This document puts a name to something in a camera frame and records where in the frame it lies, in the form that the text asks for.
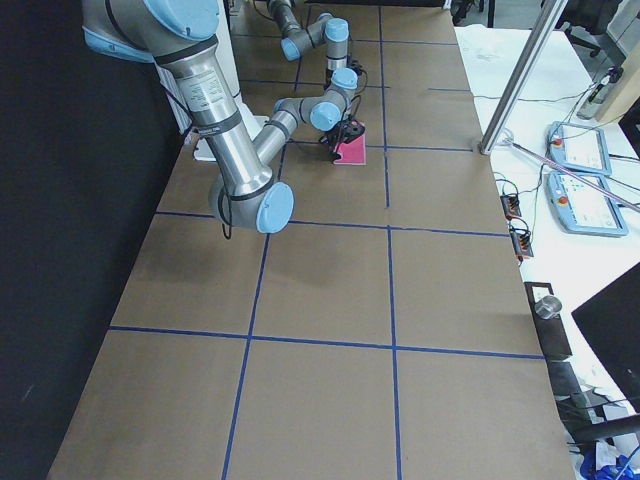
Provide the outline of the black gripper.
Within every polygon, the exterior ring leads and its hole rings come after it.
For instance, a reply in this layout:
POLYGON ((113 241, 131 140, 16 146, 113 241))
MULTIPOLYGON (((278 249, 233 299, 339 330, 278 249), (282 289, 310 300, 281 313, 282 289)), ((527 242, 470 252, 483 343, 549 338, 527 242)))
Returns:
POLYGON ((336 151, 343 144, 349 144, 365 133, 365 125, 354 119, 347 119, 338 122, 331 130, 325 132, 319 142, 330 149, 330 159, 332 163, 341 160, 341 154, 336 151))
POLYGON ((355 57, 347 58, 347 67, 356 74, 358 79, 360 79, 361 77, 368 77, 368 72, 366 68, 355 57))

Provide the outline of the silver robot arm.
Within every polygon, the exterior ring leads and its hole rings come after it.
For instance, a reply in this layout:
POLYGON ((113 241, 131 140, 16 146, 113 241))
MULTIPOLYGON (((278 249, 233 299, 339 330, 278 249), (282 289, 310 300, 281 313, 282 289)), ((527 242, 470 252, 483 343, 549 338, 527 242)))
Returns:
POLYGON ((293 1, 267 1, 267 11, 281 33, 280 46, 284 57, 300 60, 310 50, 326 47, 325 83, 340 68, 350 68, 356 77, 365 73, 364 67, 349 53, 350 25, 346 19, 322 12, 314 23, 303 26, 293 12, 293 1))
POLYGON ((85 42, 93 51, 168 70, 186 102, 188 114, 219 167, 209 204, 229 231, 247 228, 263 234, 281 231, 294 209, 291 188, 276 179, 271 160, 295 130, 310 124, 332 130, 350 113, 358 77, 349 68, 349 24, 322 13, 308 27, 297 21, 289 1, 270 1, 267 9, 279 28, 287 60, 325 46, 330 76, 322 95, 285 98, 256 127, 235 98, 235 63, 219 1, 85 1, 85 42))

